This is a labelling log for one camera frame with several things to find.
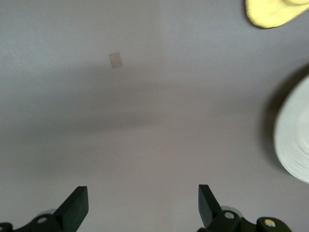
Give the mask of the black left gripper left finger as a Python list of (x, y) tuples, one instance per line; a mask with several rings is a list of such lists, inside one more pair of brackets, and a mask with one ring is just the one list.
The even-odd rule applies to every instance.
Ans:
[(14, 229), (9, 222), (2, 222), (2, 232), (76, 232), (88, 213), (88, 191), (78, 186), (51, 214), (35, 217), (25, 226)]

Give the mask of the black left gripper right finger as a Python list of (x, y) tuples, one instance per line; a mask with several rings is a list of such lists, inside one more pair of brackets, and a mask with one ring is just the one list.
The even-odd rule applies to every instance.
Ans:
[(256, 223), (246, 220), (235, 209), (222, 208), (208, 185), (198, 186), (198, 210), (204, 227), (200, 232), (290, 232), (274, 217), (260, 217)]

